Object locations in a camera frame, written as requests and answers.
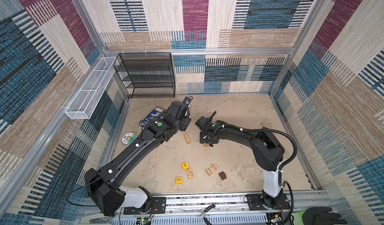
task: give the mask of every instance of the black work glove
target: black work glove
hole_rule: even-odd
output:
[[[338,213],[329,213],[330,207],[311,207],[305,210],[302,215],[304,225],[332,225],[347,224],[347,221],[341,218]]]

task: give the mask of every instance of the black mesh shelf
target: black mesh shelf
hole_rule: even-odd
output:
[[[131,98],[175,98],[170,53],[119,54],[115,66]]]

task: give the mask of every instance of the green glove cuff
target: green glove cuff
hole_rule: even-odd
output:
[[[292,213],[293,216],[293,225],[304,225],[303,223],[303,214],[306,210]]]

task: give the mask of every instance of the circular sign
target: circular sign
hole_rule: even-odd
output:
[[[133,133],[126,133],[124,134],[124,136],[121,138],[121,141],[123,144],[131,144],[131,142],[133,142],[133,140],[135,140],[135,135]]]

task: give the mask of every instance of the white mesh basket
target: white mesh basket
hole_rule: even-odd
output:
[[[89,119],[92,116],[105,88],[119,62],[116,57],[103,57],[92,71],[65,113],[71,119]]]

